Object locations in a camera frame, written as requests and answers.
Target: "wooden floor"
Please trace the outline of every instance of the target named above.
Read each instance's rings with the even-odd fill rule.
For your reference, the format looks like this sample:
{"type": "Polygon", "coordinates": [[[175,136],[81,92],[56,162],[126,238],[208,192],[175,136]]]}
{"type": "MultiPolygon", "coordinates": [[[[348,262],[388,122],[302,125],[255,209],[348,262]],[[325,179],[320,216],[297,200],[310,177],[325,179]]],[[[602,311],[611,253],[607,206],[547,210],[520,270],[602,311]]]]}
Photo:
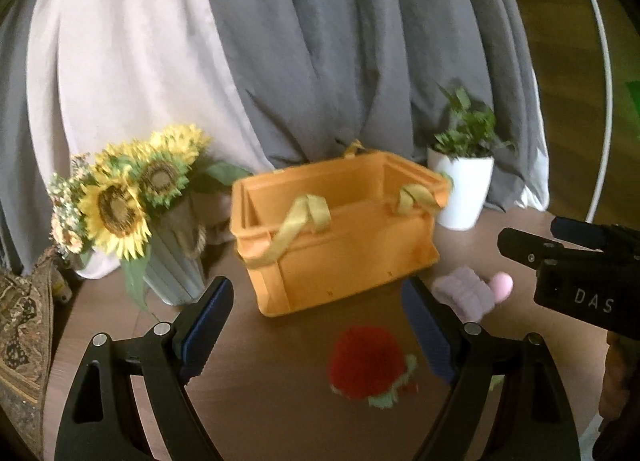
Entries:
{"type": "MultiPolygon", "coordinates": [[[[517,0],[540,84],[550,211],[584,219],[600,166],[605,82],[590,0],[517,0]]],[[[640,80],[640,36],[617,0],[598,0],[614,77],[613,139],[596,222],[640,228],[640,120],[625,82],[640,80]]]]}

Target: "red pom-pom toy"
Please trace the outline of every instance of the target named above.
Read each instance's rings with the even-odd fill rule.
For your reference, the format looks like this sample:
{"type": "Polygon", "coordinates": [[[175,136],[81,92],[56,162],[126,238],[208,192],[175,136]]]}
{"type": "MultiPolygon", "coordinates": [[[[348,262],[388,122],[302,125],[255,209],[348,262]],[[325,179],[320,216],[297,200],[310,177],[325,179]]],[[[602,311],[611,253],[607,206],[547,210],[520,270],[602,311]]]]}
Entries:
{"type": "Polygon", "coordinates": [[[409,384],[416,359],[406,357],[395,337],[379,327],[352,327],[334,347],[329,367],[332,390],[352,399],[388,409],[398,391],[409,384]]]}

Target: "red fuzzy ball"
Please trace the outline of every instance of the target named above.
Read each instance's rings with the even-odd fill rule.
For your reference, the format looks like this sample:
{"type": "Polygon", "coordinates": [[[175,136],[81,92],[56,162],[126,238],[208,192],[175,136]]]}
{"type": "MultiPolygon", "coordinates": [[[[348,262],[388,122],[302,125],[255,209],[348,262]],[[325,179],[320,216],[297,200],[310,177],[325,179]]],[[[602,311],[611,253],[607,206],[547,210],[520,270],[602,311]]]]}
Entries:
{"type": "Polygon", "coordinates": [[[344,396],[363,399],[386,393],[405,371],[402,349],[391,333],[379,327],[352,327],[335,345],[329,377],[344,396]]]}

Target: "orange plastic crate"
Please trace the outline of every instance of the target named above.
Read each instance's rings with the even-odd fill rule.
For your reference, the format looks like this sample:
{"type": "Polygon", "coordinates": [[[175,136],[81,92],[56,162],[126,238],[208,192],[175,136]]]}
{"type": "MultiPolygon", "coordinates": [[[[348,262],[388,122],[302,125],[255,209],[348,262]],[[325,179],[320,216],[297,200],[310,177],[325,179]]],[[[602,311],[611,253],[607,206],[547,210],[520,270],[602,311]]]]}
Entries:
{"type": "Polygon", "coordinates": [[[440,207],[449,183],[387,152],[277,170],[234,183],[231,232],[245,259],[265,251],[294,200],[313,194],[331,212],[328,230],[306,226],[276,263],[249,269],[260,311],[292,313],[354,295],[431,266],[434,217],[416,205],[398,215],[401,188],[426,187],[440,207]]]}

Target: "vase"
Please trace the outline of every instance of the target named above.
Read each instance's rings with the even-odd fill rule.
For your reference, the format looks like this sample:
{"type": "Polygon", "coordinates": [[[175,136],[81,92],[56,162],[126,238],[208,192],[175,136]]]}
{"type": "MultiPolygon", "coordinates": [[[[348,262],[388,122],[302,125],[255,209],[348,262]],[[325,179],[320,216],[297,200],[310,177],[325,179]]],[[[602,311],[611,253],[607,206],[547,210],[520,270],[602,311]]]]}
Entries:
{"type": "Polygon", "coordinates": [[[429,149],[428,167],[447,174],[453,182],[447,206],[438,214],[437,223],[450,230],[469,230],[476,225],[486,194],[489,192],[494,159],[453,158],[429,149]]]}
{"type": "Polygon", "coordinates": [[[146,284],[165,304],[196,302],[206,289],[200,258],[185,253],[167,219],[163,218],[150,230],[151,257],[144,275],[146,284]]]}

